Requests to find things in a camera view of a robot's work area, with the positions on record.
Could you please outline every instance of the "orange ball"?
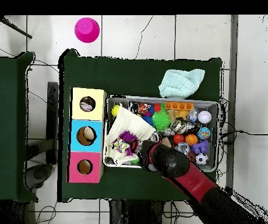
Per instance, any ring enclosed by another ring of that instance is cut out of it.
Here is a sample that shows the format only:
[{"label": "orange ball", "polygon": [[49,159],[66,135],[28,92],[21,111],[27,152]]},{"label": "orange ball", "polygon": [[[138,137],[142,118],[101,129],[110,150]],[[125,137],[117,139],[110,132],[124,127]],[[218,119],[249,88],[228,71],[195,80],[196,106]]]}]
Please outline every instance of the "orange ball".
[{"label": "orange ball", "polygon": [[185,142],[186,142],[189,146],[192,146],[192,145],[198,143],[198,138],[197,138],[196,135],[189,134],[188,136],[186,136],[186,138],[185,138]]},{"label": "orange ball", "polygon": [[185,140],[185,137],[182,134],[175,134],[174,135],[174,143],[175,144],[183,142],[184,140]]}]

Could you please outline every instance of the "blue ball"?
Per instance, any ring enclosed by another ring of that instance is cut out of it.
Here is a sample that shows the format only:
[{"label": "blue ball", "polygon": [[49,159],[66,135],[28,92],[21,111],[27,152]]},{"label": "blue ball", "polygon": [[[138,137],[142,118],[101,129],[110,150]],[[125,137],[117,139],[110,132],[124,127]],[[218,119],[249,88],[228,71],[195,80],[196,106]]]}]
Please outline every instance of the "blue ball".
[{"label": "blue ball", "polygon": [[151,116],[142,116],[142,119],[147,122],[149,125],[151,125],[152,127],[154,127],[154,122],[153,119],[151,118]]},{"label": "blue ball", "polygon": [[153,115],[155,113],[154,105],[150,105],[150,108],[148,109],[149,113]]}]

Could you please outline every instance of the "white cloth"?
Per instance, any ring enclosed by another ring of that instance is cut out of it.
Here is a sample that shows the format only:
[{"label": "white cloth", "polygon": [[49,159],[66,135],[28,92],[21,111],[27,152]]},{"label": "white cloth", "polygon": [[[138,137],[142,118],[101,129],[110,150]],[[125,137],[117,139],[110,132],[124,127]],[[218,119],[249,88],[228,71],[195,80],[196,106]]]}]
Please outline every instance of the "white cloth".
[{"label": "white cloth", "polygon": [[104,140],[107,148],[105,157],[111,157],[114,163],[119,166],[125,162],[138,159],[136,154],[127,156],[126,152],[119,153],[117,150],[110,147],[112,142],[125,131],[129,131],[131,134],[137,136],[138,140],[144,141],[148,140],[156,129],[145,122],[141,117],[138,117],[136,114],[120,106],[117,118]]}]

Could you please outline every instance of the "green spiky ball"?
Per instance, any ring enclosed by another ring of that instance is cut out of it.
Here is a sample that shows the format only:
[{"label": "green spiky ball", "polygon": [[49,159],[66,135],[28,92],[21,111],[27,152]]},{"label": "green spiky ball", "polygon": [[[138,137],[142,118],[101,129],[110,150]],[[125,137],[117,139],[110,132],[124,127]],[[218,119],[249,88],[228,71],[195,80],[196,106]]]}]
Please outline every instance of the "green spiky ball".
[{"label": "green spiky ball", "polygon": [[158,131],[165,131],[168,125],[170,124],[170,117],[166,112],[165,106],[164,109],[161,108],[161,111],[154,113],[152,116],[155,128]]},{"label": "green spiky ball", "polygon": [[131,163],[132,163],[132,164],[137,164],[138,162],[139,162],[139,159],[131,160]]}]

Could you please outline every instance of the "green table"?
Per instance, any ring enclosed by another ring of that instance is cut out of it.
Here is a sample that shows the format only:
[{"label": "green table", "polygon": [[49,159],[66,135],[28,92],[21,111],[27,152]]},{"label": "green table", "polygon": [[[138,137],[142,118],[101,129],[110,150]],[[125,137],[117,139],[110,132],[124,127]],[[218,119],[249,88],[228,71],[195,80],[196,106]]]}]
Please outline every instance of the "green table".
[{"label": "green table", "polygon": [[[189,99],[219,102],[221,64],[219,58],[210,61],[82,58],[76,50],[67,49],[59,59],[59,116],[63,118],[59,119],[58,131],[59,150],[62,150],[58,154],[58,201],[65,202],[70,198],[187,200],[187,196],[160,175],[143,169],[104,166],[104,173],[98,184],[67,183],[70,88],[103,89],[108,95],[160,97],[158,86],[166,70],[204,69],[204,80]],[[213,180],[216,179],[216,172],[208,175]]]},{"label": "green table", "polygon": [[34,54],[0,57],[0,200],[30,202],[36,196],[24,185],[26,161],[26,70]]}]

